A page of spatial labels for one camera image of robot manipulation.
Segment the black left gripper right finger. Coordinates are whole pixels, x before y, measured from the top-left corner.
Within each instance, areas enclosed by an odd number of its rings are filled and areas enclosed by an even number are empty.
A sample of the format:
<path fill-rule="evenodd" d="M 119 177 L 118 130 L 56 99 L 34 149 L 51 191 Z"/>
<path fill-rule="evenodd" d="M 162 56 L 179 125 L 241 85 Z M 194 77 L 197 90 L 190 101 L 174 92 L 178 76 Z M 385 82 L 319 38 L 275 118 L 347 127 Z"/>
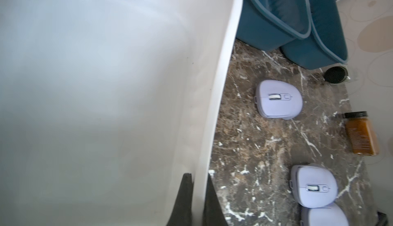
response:
<path fill-rule="evenodd" d="M 207 180 L 202 225 L 228 226 L 210 175 Z"/>

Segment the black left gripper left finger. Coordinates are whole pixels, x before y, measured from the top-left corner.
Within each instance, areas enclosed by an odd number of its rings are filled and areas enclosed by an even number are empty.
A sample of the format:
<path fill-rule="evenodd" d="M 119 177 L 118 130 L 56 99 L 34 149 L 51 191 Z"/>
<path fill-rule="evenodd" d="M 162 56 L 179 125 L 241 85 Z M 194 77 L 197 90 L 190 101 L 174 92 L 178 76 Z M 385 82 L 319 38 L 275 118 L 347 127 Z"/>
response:
<path fill-rule="evenodd" d="M 191 226 L 192 225 L 192 194 L 193 182 L 192 174 L 184 173 L 173 211 L 168 220 L 167 226 Z"/>

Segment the purple mouse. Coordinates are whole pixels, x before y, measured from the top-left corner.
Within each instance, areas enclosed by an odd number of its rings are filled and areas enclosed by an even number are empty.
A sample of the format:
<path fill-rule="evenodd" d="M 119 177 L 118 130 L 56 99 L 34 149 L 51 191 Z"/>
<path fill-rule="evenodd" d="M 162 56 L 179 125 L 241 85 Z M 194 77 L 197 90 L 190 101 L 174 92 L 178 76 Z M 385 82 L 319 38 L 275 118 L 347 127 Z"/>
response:
<path fill-rule="evenodd" d="M 293 166 L 290 188 L 295 200 L 311 209 L 333 203 L 338 195 L 337 181 L 332 172 L 317 164 Z"/>
<path fill-rule="evenodd" d="M 297 117 L 303 108 L 300 91 L 289 83 L 277 80 L 261 81 L 254 99 L 259 114 L 264 118 L 290 120 Z"/>
<path fill-rule="evenodd" d="M 301 226 L 348 226 L 349 222 L 341 208 L 332 203 L 322 208 L 302 207 Z"/>

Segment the white storage box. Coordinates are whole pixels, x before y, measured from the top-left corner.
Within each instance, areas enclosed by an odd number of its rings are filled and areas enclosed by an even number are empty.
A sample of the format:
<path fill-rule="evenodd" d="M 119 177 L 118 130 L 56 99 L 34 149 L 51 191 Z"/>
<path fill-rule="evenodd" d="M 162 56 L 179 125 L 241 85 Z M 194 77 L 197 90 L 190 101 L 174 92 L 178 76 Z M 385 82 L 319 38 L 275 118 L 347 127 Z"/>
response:
<path fill-rule="evenodd" d="M 1 0 L 1 225 L 203 221 L 243 0 Z"/>

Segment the left teal storage box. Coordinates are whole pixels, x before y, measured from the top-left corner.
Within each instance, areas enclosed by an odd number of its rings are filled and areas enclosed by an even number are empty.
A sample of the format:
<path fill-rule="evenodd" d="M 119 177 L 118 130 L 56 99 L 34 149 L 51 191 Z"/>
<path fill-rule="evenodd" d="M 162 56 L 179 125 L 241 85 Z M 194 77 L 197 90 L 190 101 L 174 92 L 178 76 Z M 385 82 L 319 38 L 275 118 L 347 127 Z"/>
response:
<path fill-rule="evenodd" d="M 311 33 L 309 0 L 243 0 L 236 38 L 263 51 Z"/>

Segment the teal storage box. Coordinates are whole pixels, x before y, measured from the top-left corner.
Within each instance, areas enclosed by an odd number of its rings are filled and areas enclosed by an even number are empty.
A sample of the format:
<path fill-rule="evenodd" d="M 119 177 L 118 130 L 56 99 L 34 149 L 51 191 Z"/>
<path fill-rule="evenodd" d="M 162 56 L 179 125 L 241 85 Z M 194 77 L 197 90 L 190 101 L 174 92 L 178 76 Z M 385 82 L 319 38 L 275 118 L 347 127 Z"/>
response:
<path fill-rule="evenodd" d="M 291 62 L 309 70 L 348 62 L 348 49 L 336 0 L 309 0 L 311 33 L 281 47 Z"/>
<path fill-rule="evenodd" d="M 263 51 L 311 33 L 309 0 L 243 0 L 236 38 Z"/>

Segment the right teal storage box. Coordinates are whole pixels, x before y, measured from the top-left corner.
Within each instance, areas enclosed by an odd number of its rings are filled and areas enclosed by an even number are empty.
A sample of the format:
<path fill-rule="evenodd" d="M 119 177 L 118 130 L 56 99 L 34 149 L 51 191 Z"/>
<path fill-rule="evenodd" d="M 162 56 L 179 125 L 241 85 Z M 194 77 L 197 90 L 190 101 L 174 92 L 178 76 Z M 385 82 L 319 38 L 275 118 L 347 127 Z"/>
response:
<path fill-rule="evenodd" d="M 311 33 L 281 47 L 291 62 L 309 70 L 348 62 L 348 49 L 336 0 L 309 0 Z"/>

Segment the orange spice jar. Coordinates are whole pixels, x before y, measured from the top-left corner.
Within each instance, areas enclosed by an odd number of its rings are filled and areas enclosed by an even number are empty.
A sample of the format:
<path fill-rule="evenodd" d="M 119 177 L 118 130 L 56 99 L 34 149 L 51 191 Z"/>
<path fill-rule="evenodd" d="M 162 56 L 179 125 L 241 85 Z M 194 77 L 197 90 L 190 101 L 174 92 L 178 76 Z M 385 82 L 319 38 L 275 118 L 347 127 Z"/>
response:
<path fill-rule="evenodd" d="M 378 139 L 368 119 L 366 111 L 347 112 L 346 132 L 352 145 L 353 153 L 366 156 L 377 156 L 380 152 Z"/>

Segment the glass jar of green herbs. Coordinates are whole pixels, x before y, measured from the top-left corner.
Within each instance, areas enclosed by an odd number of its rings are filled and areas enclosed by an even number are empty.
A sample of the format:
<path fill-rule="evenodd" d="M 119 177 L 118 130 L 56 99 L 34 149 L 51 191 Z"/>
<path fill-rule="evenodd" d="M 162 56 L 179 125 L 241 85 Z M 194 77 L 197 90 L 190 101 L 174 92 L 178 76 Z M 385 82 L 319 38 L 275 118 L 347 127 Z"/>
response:
<path fill-rule="evenodd" d="M 341 84 L 350 80 L 350 77 L 346 67 L 334 66 L 323 74 L 323 79 L 330 84 Z"/>

